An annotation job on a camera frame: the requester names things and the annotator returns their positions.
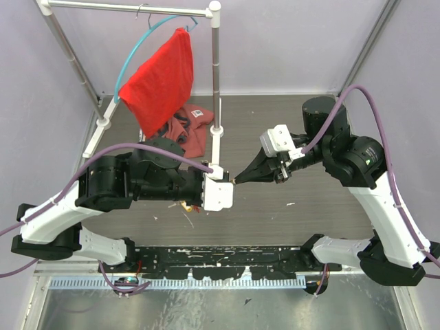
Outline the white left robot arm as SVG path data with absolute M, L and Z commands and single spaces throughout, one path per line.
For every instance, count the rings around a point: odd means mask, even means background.
M 42 261 L 82 256 L 131 272 L 138 264 L 135 243 L 93 233 L 83 221 L 128 210 L 134 201 L 200 206 L 204 176 L 210 171 L 206 164 L 184 158 L 183 149 L 167 138 L 107 147 L 89 158 L 45 203 L 19 206 L 21 229 L 11 251 Z

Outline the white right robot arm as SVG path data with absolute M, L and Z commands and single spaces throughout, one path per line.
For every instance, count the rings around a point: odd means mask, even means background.
M 375 139 L 351 133 L 347 110 L 340 107 L 318 143 L 304 155 L 293 153 L 308 145 L 329 117 L 336 101 L 318 96 L 302 105 L 305 133 L 290 133 L 280 124 L 260 136 L 262 147 L 235 184 L 286 182 L 292 172 L 317 163 L 357 199 L 371 221 L 370 239 L 333 239 L 314 234 L 300 248 L 299 263 L 311 271 L 331 264 L 360 268 L 383 286 L 416 286 L 425 277 L 426 253 L 439 257 L 439 243 L 420 232 L 411 235 L 401 216 L 402 203 L 394 200 L 383 146 Z

